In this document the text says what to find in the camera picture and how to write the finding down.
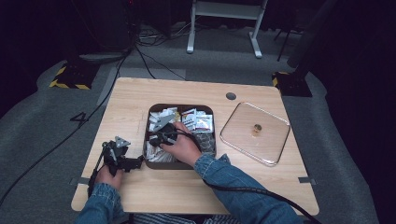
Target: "clear plastic lid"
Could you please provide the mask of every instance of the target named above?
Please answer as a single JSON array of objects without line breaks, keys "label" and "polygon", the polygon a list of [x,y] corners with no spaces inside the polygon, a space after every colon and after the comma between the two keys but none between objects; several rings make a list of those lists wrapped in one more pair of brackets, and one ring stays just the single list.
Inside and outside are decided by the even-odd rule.
[{"label": "clear plastic lid", "polygon": [[221,140],[254,160],[276,165],[290,124],[250,103],[240,103],[221,130]]}]

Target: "sleeve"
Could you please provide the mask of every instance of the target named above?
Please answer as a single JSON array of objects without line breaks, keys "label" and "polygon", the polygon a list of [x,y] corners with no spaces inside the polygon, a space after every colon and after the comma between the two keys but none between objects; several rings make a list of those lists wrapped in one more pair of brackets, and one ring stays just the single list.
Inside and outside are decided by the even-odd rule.
[{"label": "sleeve", "polygon": [[105,224],[123,215],[119,193],[110,185],[99,183],[95,184],[91,197],[85,203],[75,223]]},{"label": "sleeve", "polygon": [[[232,166],[227,155],[216,160],[203,154],[195,163],[194,170],[211,185],[265,189],[253,177]],[[241,223],[303,223],[287,203],[270,196],[216,189],[214,192]]]}]

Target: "gray carpet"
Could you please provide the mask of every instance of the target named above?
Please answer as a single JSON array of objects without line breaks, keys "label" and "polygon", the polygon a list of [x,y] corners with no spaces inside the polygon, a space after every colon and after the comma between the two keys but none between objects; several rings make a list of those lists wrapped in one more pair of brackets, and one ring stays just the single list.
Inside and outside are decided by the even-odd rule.
[{"label": "gray carpet", "polygon": [[[286,60],[298,35],[290,36],[290,44],[278,63],[284,36],[275,42],[275,32],[260,31],[263,57],[258,60],[248,41],[248,31],[251,28],[198,32],[193,54],[186,53],[186,35],[140,49],[190,81],[270,86],[275,71],[293,71]],[[146,61],[158,78],[175,77],[150,58]],[[115,76],[117,63],[102,65],[89,91],[49,88],[62,64],[44,72],[37,81],[38,92],[0,120],[0,195],[77,128],[78,123],[70,118],[80,112],[90,114],[97,107],[108,90],[107,81]],[[144,69],[139,54],[133,51],[122,65],[120,76],[143,76]],[[370,190],[332,123],[324,98],[326,91],[313,75],[306,80],[312,98],[283,97],[283,101],[307,172],[317,181],[313,186],[320,209],[317,218],[323,223],[377,223]],[[21,179],[0,208],[0,223],[70,223],[76,218],[78,212],[70,206],[75,187],[69,181],[80,176],[105,109],[99,108],[76,134]]]}]

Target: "person's left hand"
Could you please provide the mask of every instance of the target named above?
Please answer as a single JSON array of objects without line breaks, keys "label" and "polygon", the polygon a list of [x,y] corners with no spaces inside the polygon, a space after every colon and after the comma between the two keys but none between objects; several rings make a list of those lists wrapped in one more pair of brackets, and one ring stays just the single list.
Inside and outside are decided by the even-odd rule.
[{"label": "person's left hand", "polygon": [[120,190],[121,179],[123,175],[123,170],[117,170],[115,176],[113,176],[108,170],[108,166],[104,165],[98,172],[96,176],[95,183],[105,183],[110,185],[116,190]]}]

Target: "hand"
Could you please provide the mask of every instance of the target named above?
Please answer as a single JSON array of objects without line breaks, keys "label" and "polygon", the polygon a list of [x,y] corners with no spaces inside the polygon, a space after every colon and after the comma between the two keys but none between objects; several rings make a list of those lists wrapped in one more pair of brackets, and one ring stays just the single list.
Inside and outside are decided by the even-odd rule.
[{"label": "hand", "polygon": [[[175,122],[173,125],[177,129],[190,133],[189,129],[187,129],[182,122]],[[178,160],[183,161],[192,167],[194,167],[198,158],[201,157],[201,152],[198,147],[189,137],[183,134],[177,135],[177,140],[174,145],[168,146],[166,144],[161,144],[161,148],[174,155]]]},{"label": "hand", "polygon": [[115,176],[113,176],[108,170],[108,166],[104,165],[98,172],[96,176],[95,183],[105,183],[110,185],[116,190],[120,190],[121,179],[123,175],[123,170],[117,170]]}]

